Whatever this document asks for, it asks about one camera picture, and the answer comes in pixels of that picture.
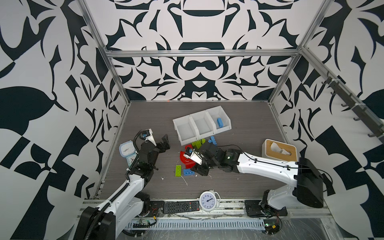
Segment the remote control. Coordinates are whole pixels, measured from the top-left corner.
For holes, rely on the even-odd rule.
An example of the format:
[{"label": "remote control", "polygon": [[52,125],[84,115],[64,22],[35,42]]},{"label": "remote control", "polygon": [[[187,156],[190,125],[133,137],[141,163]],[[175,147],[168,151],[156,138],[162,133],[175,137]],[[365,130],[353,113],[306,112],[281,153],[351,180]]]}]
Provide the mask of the remote control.
[{"label": "remote control", "polygon": [[177,214],[181,212],[195,212],[200,210],[199,201],[190,202],[166,202],[164,214]]}]

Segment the black and white patterned wall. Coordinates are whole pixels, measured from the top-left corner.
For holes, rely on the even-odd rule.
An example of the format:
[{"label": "black and white patterned wall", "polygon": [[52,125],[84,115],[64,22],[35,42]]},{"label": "black and white patterned wall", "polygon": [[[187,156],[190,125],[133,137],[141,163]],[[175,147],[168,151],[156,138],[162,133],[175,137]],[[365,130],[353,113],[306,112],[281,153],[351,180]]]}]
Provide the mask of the black and white patterned wall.
[{"label": "black and white patterned wall", "polygon": [[[320,0],[87,0],[110,50],[284,49]],[[287,57],[115,59],[131,100],[269,98]]]},{"label": "black and white patterned wall", "polygon": [[125,102],[73,0],[0,3],[2,239],[57,239],[91,197]]},{"label": "black and white patterned wall", "polygon": [[[384,118],[384,3],[336,0],[309,44],[316,56]],[[302,57],[274,102],[291,144],[327,171],[324,199],[359,240],[384,237],[384,145]]]},{"label": "black and white patterned wall", "polygon": [[115,58],[131,100],[267,100],[289,56]]}]

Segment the green building block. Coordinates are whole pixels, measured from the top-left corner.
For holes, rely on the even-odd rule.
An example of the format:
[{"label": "green building block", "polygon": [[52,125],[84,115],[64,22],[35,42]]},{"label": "green building block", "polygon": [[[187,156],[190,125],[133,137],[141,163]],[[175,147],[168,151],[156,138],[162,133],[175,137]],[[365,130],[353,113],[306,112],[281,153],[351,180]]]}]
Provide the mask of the green building block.
[{"label": "green building block", "polygon": [[193,142],[192,147],[194,147],[195,149],[199,149],[201,147],[201,145],[203,145],[203,143],[205,143],[204,138]]},{"label": "green building block", "polygon": [[181,165],[176,165],[175,177],[181,177]]}]

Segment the blue building block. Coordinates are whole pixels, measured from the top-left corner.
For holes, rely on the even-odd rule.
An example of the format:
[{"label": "blue building block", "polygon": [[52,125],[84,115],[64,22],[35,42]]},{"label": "blue building block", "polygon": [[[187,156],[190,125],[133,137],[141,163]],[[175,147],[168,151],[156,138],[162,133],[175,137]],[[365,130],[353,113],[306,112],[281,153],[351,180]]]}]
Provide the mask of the blue building block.
[{"label": "blue building block", "polygon": [[211,139],[210,139],[211,141],[212,141],[212,143],[214,144],[214,145],[217,145],[217,143],[216,143],[216,140],[215,140],[215,137],[214,136],[211,136]]},{"label": "blue building block", "polygon": [[183,174],[184,176],[191,176],[191,175],[195,175],[195,172],[191,171],[190,169],[183,169]]},{"label": "blue building block", "polygon": [[222,128],[224,126],[223,124],[223,121],[221,120],[221,118],[217,118],[217,124],[220,128]]}]

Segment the white alarm clock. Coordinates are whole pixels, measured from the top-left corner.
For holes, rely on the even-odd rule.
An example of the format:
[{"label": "white alarm clock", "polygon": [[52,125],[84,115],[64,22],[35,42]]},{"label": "white alarm clock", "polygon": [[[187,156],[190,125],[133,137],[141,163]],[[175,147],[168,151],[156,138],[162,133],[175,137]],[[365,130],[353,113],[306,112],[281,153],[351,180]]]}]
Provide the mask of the white alarm clock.
[{"label": "white alarm clock", "polygon": [[199,198],[200,206],[205,212],[210,212],[215,207],[219,207],[220,201],[221,201],[220,195],[213,190],[203,192]]}]

